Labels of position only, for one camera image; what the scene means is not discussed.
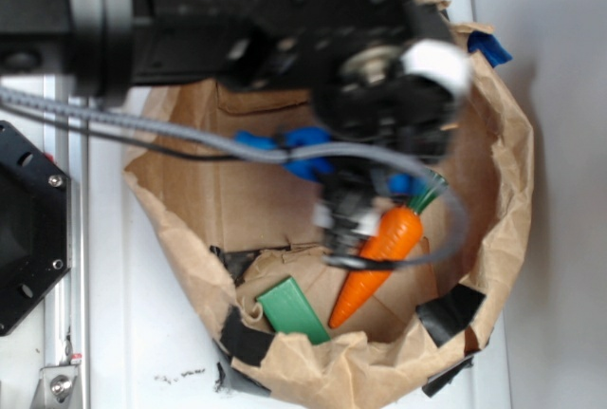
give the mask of gray cable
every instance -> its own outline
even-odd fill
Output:
[[[53,113],[55,115],[75,118],[83,121],[94,121],[111,126],[136,129],[140,131],[159,134],[176,139],[184,139],[210,146],[225,153],[232,154],[237,158],[261,162],[267,164],[285,164],[292,160],[311,158],[351,157],[366,158],[383,165],[393,167],[399,172],[420,177],[431,187],[435,188],[447,208],[451,212],[451,227],[445,238],[443,246],[434,252],[422,257],[403,260],[398,262],[377,262],[376,266],[389,267],[390,269],[409,267],[413,265],[430,264],[442,261],[456,253],[463,245],[468,230],[468,215],[466,210],[453,193],[452,189],[440,186],[433,180],[426,167],[417,159],[397,153],[386,148],[371,146],[361,143],[333,142],[319,145],[295,148],[290,152],[284,150],[259,150],[232,139],[218,136],[216,134],[200,131],[181,124],[172,122],[150,120],[143,117],[112,113],[83,108],[67,103],[56,102],[39,96],[34,96],[20,91],[15,91],[0,86],[0,102],[7,102],[17,106],[34,109],[39,112]],[[356,256],[325,256],[325,262],[336,267],[352,270],[366,268],[368,259]]]

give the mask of paper bag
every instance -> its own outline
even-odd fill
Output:
[[[461,42],[478,28],[454,30]],[[126,180],[153,222],[193,308],[233,355],[231,365],[272,397],[313,408],[379,408],[487,345],[524,261],[533,133],[483,55],[474,53],[470,59],[473,88],[451,155],[436,167],[468,209],[470,230],[464,247],[435,267],[393,274],[351,322],[328,329],[332,340],[324,344],[313,346],[303,334],[270,333],[255,303],[257,294],[291,275],[326,322],[345,272],[326,267],[322,249],[313,245],[320,238],[311,225],[316,185],[281,167],[197,163],[151,152],[132,155]],[[260,112],[257,103],[252,106],[256,113],[243,114],[243,96],[238,114],[231,113],[222,105],[216,83],[205,81],[153,90],[144,113],[228,137],[240,129],[271,136],[314,122],[301,96],[281,101],[283,108]],[[191,143],[156,140],[183,151],[211,153]],[[439,246],[448,227],[440,201],[422,220],[425,238],[416,252]],[[274,250],[257,258],[237,288],[210,246]],[[453,305],[452,297],[467,291],[482,294],[478,310],[456,329],[429,331],[422,321],[435,299],[450,296]],[[239,339],[240,333],[232,331],[235,325],[259,340],[262,349],[245,337]]]

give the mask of toy carrot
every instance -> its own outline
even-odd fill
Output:
[[[432,176],[441,185],[447,181],[436,172]],[[411,198],[407,207],[395,207],[379,223],[377,236],[367,240],[360,255],[373,260],[402,260],[421,239],[424,228],[419,216],[436,198],[434,188]],[[337,328],[355,313],[390,277],[391,271],[351,271],[335,303],[329,326]]]

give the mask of green block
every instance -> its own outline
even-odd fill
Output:
[[[312,344],[331,339],[293,278],[261,294],[257,301],[276,331],[304,333]]]

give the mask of black mount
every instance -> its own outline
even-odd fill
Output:
[[[0,121],[0,336],[69,271],[68,189],[68,177]]]

